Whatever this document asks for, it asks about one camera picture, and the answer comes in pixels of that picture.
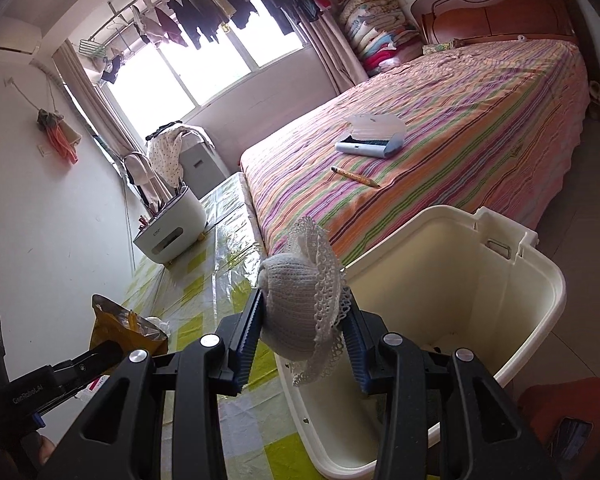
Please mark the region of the white appliance with cloth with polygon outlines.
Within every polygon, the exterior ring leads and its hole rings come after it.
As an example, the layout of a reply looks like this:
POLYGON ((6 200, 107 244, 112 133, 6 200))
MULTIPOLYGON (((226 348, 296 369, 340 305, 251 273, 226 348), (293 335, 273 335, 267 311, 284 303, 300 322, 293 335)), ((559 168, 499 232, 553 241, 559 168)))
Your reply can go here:
POLYGON ((152 168, 170 188, 184 183, 203 198, 232 174, 204 128, 169 122, 145 142, 152 168))

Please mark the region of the striped bed cover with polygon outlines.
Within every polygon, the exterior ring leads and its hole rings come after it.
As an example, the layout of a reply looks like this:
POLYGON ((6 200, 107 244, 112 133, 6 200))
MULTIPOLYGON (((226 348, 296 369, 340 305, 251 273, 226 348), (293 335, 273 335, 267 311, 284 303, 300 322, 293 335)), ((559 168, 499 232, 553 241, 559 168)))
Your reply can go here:
POLYGON ((358 84, 242 154, 265 249, 279 252, 310 217, 350 263, 434 205, 486 207, 535 228, 562 190, 588 102, 580 50, 554 39, 438 52, 358 84), (338 152, 346 119, 362 114, 398 116, 402 150, 388 159, 338 152))

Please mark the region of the orange cloth on wall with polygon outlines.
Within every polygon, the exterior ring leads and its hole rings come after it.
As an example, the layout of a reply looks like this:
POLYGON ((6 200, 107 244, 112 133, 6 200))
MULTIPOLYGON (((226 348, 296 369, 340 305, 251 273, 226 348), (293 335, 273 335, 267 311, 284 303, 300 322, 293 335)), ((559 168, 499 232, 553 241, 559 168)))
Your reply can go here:
POLYGON ((71 128, 61 115, 42 108, 38 110, 36 122, 56 153, 69 164, 75 165, 79 161, 76 147, 80 144, 82 136, 71 128))

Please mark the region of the pink curtain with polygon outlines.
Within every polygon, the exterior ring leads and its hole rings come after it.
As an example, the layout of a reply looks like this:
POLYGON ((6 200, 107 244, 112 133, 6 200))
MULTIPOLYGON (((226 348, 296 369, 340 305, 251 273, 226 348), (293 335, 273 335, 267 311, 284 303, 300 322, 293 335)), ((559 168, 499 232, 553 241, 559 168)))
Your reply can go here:
POLYGON ((135 152, 143 153, 140 142, 132 136, 129 128, 123 125, 102 92, 91 82, 69 39, 55 51, 53 61, 69 92, 95 132, 107 145, 111 158, 125 174, 125 156, 135 152))
POLYGON ((337 94, 368 79, 366 71, 332 14, 322 13, 314 22, 301 18, 301 28, 312 44, 337 94))

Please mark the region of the blue pencil case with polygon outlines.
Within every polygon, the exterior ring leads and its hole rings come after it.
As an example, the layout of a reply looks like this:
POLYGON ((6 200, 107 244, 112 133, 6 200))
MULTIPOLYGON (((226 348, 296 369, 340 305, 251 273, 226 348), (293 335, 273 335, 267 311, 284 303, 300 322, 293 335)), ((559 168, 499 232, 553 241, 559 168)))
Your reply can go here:
POLYGON ((405 136, 405 124, 396 115, 353 115, 335 148, 343 154, 388 159, 402 150, 405 136))

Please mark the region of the cream plastic trash bin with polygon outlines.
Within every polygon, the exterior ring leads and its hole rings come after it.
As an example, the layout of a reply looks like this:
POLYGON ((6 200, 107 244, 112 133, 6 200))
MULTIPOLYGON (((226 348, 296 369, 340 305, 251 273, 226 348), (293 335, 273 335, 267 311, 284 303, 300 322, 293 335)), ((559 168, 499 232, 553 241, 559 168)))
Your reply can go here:
MULTIPOLYGON (((506 386, 565 309, 562 271, 536 244, 532 229, 486 207, 468 214, 432 206, 349 264, 347 282, 358 305, 389 330, 446 356, 468 348, 506 386)), ((315 469, 329 479, 370 478, 380 423, 348 358, 300 387, 287 360, 276 365, 315 469)))

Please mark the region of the left pink curtain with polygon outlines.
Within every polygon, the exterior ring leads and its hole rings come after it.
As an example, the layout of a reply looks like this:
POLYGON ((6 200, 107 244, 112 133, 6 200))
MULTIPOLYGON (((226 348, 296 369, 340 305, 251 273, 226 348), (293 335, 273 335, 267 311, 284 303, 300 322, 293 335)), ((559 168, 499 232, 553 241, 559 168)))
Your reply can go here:
POLYGON ((55 51, 53 61, 69 92, 95 132, 107 145, 111 158, 125 174, 125 156, 135 152, 143 153, 140 142, 132 136, 129 128, 123 125, 102 92, 91 82, 69 39, 55 51))

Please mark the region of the right pink curtain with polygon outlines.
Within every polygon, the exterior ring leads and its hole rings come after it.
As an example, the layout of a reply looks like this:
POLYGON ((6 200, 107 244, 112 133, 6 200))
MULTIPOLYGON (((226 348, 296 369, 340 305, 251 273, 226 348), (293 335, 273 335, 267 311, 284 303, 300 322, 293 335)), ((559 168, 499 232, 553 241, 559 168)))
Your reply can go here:
POLYGON ((332 14, 322 13, 314 22, 301 18, 301 28, 312 44, 337 94, 368 79, 366 71, 332 14))

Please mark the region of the yellow pencil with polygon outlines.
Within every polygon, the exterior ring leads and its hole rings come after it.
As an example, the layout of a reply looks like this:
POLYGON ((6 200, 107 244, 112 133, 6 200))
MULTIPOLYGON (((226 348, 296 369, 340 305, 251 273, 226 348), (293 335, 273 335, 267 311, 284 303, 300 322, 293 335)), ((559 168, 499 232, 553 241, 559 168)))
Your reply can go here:
POLYGON ((334 174, 338 174, 338 176, 340 177, 344 177, 348 180, 364 184, 366 186, 369 186, 370 188, 380 188, 380 185, 376 181, 369 177, 362 176, 362 174, 355 174, 354 172, 344 170, 336 166, 331 166, 330 170, 332 170, 334 174))

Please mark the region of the orange snack bag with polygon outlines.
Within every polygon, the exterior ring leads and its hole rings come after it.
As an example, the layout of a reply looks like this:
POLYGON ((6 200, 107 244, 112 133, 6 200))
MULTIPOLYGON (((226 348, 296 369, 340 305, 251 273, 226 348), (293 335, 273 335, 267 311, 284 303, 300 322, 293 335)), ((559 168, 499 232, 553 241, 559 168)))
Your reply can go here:
POLYGON ((102 295, 92 296, 92 309, 95 321, 90 349, 111 340, 126 354, 138 349, 146 350, 151 356, 168 353, 168 335, 147 318, 142 318, 102 295))

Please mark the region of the checkered plastic tablecloth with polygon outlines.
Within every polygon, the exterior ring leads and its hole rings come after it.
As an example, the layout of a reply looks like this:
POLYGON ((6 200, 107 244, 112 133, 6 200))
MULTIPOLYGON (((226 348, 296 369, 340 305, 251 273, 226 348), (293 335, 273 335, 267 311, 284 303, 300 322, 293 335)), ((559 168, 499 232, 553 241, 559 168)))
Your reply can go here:
MULTIPOLYGON (((122 302, 143 318, 168 324, 169 349, 184 349, 222 318, 240 312, 266 251, 243 174, 233 174, 201 201, 204 239, 163 266, 140 257, 122 302)), ((232 479, 316 479, 294 426, 273 351, 258 344, 247 385, 219 396, 227 474, 232 479)))

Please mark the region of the white tissue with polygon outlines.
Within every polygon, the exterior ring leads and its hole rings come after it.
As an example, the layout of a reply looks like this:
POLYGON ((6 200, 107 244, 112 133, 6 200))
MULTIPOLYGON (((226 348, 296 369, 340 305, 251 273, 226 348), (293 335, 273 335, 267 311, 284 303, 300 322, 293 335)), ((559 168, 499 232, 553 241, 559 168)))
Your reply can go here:
POLYGON ((161 330, 167 337, 169 337, 172 333, 170 324, 166 321, 163 321, 161 318, 157 318, 156 316, 148 316, 146 321, 153 326, 156 326, 159 330, 161 330))

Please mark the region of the white desk organizer box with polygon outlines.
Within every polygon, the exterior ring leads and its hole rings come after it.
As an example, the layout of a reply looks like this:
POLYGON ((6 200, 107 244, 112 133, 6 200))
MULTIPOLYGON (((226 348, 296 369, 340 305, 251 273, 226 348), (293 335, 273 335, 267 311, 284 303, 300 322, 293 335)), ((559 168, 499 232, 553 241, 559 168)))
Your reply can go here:
POLYGON ((184 185, 133 240, 135 247, 154 263, 167 264, 196 243, 206 229, 204 206, 184 185))

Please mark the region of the white crocheted lace hat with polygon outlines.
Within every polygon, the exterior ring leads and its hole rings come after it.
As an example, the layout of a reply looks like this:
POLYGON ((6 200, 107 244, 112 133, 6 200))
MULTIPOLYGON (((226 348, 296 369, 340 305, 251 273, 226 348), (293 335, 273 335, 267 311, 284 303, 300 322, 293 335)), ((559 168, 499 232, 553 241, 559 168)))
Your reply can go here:
POLYGON ((292 384, 328 376, 344 351, 339 324, 352 294, 327 232, 299 219, 283 250, 261 261, 257 285, 265 300, 261 339, 288 362, 292 384))

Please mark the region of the stack of folded quilts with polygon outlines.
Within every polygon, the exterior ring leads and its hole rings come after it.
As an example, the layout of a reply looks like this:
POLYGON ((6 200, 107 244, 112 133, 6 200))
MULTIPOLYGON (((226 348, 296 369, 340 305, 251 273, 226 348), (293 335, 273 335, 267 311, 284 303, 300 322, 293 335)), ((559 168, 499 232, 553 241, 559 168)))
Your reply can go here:
POLYGON ((370 77, 422 56, 422 34, 399 0, 341 0, 338 22, 370 77))

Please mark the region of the white air conditioner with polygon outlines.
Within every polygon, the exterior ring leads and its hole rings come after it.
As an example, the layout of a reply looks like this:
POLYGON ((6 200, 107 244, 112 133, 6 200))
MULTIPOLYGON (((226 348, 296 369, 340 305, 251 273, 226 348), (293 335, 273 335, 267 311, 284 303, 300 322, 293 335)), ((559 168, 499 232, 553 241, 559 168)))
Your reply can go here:
POLYGON ((0 17, 0 63, 28 65, 42 42, 41 29, 8 16, 0 17))

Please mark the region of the wooden headboard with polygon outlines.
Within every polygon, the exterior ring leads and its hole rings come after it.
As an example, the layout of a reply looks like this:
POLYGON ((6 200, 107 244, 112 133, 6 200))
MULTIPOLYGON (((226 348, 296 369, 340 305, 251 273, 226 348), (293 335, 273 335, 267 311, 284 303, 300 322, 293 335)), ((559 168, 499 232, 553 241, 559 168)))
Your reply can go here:
POLYGON ((411 14, 430 44, 520 36, 575 44, 588 41, 577 0, 415 0, 411 14))

